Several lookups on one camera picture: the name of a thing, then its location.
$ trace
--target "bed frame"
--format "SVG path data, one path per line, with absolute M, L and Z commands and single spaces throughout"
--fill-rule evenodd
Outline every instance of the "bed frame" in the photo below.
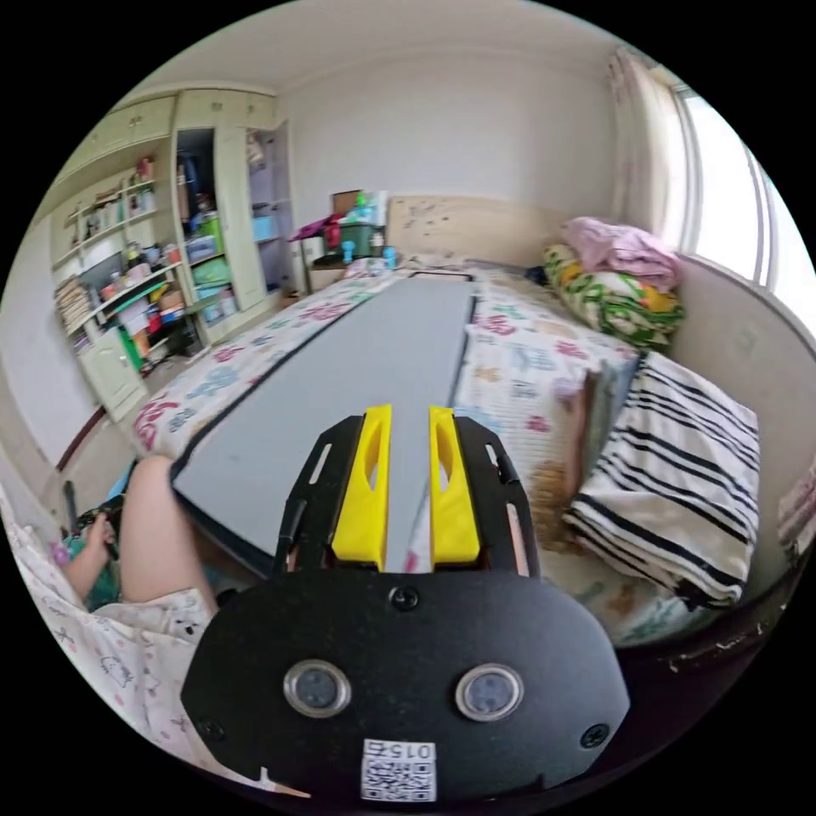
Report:
M 570 216 L 558 210 L 462 195 L 396 195 L 388 203 L 388 244 L 404 255 L 452 252 L 527 269 Z

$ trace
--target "person's hand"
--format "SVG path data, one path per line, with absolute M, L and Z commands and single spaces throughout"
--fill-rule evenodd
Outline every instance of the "person's hand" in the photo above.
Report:
M 104 550 L 105 545 L 112 544 L 113 540 L 113 528 L 108 522 L 108 517 L 100 513 L 88 528 L 85 546 L 96 551 Z

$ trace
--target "pajamas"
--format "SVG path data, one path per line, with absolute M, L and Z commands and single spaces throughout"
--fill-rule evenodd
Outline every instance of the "pajamas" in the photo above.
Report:
M 198 590 L 148 603 L 109 603 L 88 612 L 31 528 L 19 527 L 0 486 L 6 535 L 25 585 L 74 667 L 119 716 L 150 742 L 198 768 L 274 791 L 215 761 L 181 705 L 180 690 L 210 615 Z

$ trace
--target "cabinet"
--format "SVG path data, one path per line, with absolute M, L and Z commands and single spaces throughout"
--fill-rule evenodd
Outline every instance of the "cabinet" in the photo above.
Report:
M 151 99 L 109 113 L 71 154 L 57 180 L 66 179 L 96 159 L 124 150 L 130 145 L 163 139 L 170 135 L 173 97 Z
M 263 96 L 260 93 L 248 93 L 246 95 L 246 118 L 235 124 L 255 130 L 275 130 L 278 126 L 277 116 L 277 99 Z
M 173 97 L 152 99 L 125 108 L 131 115 L 130 140 L 133 143 L 150 142 L 170 135 L 173 119 Z
M 183 91 L 178 98 L 176 128 L 242 127 L 274 130 L 277 100 L 262 93 L 243 91 Z
M 79 356 L 85 376 L 114 422 L 121 420 L 147 388 L 125 352 L 116 330 L 108 331 Z

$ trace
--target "bed sheet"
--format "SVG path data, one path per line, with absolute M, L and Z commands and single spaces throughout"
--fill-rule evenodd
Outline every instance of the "bed sheet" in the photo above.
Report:
M 217 346 L 139 412 L 133 430 L 146 453 L 178 458 L 196 431 L 232 405 L 282 357 L 409 273 L 340 280 Z
M 561 522 L 568 416 L 556 394 L 559 380 L 580 381 L 601 360 L 624 360 L 636 350 L 583 326 L 554 292 L 499 269 L 468 270 L 478 303 L 469 327 L 454 410 L 496 432 L 530 499 L 541 573 L 581 601 L 613 642 L 635 646 L 707 622 L 668 591 L 621 573 L 574 543 Z M 408 569 L 429 567 L 428 509 L 416 528 Z

